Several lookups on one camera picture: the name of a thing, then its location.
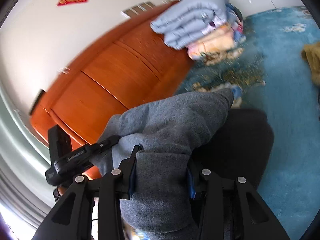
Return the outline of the grey sweatshirt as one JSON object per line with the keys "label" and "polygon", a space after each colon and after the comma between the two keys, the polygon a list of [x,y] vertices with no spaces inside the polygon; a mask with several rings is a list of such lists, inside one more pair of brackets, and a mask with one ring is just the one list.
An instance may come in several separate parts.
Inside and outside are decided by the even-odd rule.
{"label": "grey sweatshirt", "polygon": [[109,120],[102,139],[120,136],[110,150],[92,158],[101,174],[118,168],[134,146],[136,190],[120,202],[125,222],[150,239],[195,239],[188,180],[192,151],[207,143],[225,123],[233,103],[231,89],[189,92],[130,109]]}

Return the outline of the yellow knitted sweater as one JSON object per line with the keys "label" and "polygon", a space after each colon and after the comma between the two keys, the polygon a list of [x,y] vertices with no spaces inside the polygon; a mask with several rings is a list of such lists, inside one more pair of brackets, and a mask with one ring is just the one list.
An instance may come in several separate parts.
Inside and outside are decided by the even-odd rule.
{"label": "yellow knitted sweater", "polygon": [[320,43],[306,44],[301,51],[302,59],[308,62],[311,70],[311,80],[319,87],[320,85]]}

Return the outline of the folded dark grey garment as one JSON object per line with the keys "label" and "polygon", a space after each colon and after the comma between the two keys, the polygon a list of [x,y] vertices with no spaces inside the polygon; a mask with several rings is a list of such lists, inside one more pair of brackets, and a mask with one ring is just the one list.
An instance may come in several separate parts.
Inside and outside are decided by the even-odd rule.
{"label": "folded dark grey garment", "polygon": [[221,178],[246,178],[257,189],[274,142],[265,112],[231,109],[226,122],[210,141],[193,150],[190,162]]}

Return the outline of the wooden headboard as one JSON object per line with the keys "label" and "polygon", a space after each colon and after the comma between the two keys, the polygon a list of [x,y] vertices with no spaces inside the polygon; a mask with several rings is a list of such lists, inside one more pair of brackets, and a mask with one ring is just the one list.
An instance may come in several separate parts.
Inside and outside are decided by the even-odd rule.
{"label": "wooden headboard", "polygon": [[125,21],[74,59],[33,107],[36,132],[47,139],[48,130],[59,125],[79,148],[97,142],[111,116],[172,96],[193,61],[186,50],[167,47],[150,27],[169,7]]}

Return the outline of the photo frames on headboard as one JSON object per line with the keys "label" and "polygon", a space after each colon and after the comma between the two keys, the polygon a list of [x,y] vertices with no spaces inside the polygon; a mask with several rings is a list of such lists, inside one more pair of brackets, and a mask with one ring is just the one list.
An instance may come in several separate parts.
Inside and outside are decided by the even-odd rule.
{"label": "photo frames on headboard", "polygon": [[127,18],[133,18],[133,17],[136,17],[146,11],[153,9],[154,7],[155,7],[155,5],[150,1],[142,2],[142,3],[139,3],[137,5],[134,5],[130,8],[123,10],[121,12],[121,14]]}

